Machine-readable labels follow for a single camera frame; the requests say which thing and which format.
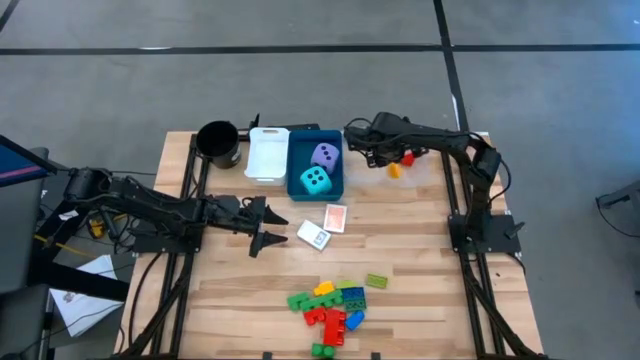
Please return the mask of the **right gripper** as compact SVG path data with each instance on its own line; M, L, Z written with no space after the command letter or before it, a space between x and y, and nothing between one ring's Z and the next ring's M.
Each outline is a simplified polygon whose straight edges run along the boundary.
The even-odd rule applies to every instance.
M355 118L344 126L344 137L350 151L366 153L366 162L369 168L383 168L389 164L389 160L375 150L383 147L383 152L400 151L413 157L421 157L428 153L424 147L410 147L397 137L408 129L411 124L406 116L400 116L389 112L379 112L373 121L366 118Z

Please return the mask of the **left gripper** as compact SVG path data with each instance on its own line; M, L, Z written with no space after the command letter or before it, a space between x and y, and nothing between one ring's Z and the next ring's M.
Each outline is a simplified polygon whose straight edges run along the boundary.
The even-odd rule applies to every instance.
M268 246L288 241L286 236L261 230L261 222L288 225L289 221L277 215L266 203L264 196L237 198L235 195L207 195L202 198L202 223L234 233L253 233L249 256L256 258Z

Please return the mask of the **teal foam die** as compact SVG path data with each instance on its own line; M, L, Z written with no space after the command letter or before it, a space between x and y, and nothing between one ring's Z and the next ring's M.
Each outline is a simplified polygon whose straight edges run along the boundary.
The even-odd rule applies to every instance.
M333 187L328 173L321 166L313 166L305 170L299 180L309 195L326 194Z

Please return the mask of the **long green toy brick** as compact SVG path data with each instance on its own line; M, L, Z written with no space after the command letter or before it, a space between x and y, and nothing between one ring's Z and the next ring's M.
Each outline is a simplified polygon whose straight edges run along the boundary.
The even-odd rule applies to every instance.
M309 312L319 307L331 308L344 304L344 298L340 289L334 290L326 295L310 298L300 303L303 312Z

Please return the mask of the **clear plastic bin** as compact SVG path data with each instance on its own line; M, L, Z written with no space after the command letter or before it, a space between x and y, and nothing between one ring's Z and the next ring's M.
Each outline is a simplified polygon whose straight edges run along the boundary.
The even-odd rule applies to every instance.
M384 168L369 168L365 153L352 151L346 139L345 131L341 131L343 145L344 181L347 186L381 185L387 175Z
M407 149L410 147L406 147L403 153L404 154L407 152ZM385 173L387 175L387 182L394 187L418 187L418 186L423 186L427 183L427 180L429 178L429 151L427 154L421 156L421 157L415 157L415 162L411 167L405 167L401 164L401 160L403 158L401 158L401 160L399 162L390 162L386 167L385 167ZM402 166L403 169L403 173L402 176L399 179L391 179L387 173L387 167L391 164L391 163L398 163Z

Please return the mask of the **white card box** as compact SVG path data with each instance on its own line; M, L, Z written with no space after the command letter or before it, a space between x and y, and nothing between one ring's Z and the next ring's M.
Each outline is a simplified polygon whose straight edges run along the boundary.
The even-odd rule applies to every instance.
M297 237L318 251L326 248L331 234L314 223L304 220L299 227Z

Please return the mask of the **white plastic bin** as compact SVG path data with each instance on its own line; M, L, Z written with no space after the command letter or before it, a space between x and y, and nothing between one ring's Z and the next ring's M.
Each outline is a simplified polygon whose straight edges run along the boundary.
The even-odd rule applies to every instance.
M283 186L287 174L290 131L256 127L249 131L249 154L245 176L257 186Z

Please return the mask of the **red playing card deck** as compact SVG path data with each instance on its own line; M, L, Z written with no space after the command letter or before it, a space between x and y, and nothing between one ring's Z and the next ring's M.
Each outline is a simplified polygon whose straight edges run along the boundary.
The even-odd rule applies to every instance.
M325 211L323 229L328 232L343 233L346 227L347 207L328 204Z

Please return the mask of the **purple foam die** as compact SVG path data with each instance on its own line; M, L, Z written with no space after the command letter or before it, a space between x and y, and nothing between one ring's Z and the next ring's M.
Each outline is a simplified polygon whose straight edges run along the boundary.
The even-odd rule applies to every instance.
M331 175L340 158L340 150L329 143L319 143L311 156L310 164L321 167L327 174Z

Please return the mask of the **teal plastic tray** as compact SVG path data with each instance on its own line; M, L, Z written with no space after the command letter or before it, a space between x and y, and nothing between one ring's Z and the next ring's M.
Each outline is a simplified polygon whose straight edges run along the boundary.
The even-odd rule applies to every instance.
M332 189L321 195L309 195L300 183L301 174L313 167L312 153L319 143L329 143L340 150L334 172L329 175ZM289 134L287 156L287 193L294 201L337 201L344 192L342 134L337 130L298 130Z

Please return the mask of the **black round cup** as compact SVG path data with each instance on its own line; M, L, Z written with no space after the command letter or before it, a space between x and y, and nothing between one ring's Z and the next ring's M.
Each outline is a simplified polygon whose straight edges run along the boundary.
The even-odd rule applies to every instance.
M219 169L230 169L241 160L238 129L229 121L213 121L196 134L201 156Z

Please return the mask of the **black bar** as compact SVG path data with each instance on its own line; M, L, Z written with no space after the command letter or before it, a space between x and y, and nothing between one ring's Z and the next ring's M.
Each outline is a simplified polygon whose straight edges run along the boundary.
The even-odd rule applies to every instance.
M255 118L249 122L247 132L257 128L260 124L260 114L257 113ZM298 130L320 130L320 126L317 123L305 123L305 124L289 124L289 125L269 125L269 128L285 128L288 131Z

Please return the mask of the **black side desk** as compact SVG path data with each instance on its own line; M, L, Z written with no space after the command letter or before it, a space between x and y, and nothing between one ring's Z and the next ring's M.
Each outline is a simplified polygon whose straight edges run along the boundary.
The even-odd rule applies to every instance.
M47 160L47 149L31 152ZM55 250L40 248L35 235L45 178L0 188L0 360L47 356L42 332L51 288L118 301L128 292L127 283L57 264Z

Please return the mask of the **blue screen monitor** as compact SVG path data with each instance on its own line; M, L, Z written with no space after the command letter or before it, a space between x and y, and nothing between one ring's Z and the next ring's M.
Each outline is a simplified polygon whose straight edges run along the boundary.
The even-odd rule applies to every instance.
M0 135L0 188L56 174L46 159Z

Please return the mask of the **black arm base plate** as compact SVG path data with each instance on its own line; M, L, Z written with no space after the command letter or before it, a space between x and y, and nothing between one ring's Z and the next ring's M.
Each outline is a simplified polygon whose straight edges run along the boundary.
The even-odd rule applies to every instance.
M479 240L466 230L465 216L453 215L448 219L452 248L462 253L518 253L521 245L518 232L524 222L515 223L511 215L491 215L483 227Z
M130 234L135 238L132 248L135 253L186 254L200 250L203 229L188 230L184 236L177 237L160 232L152 224L141 221L130 230Z

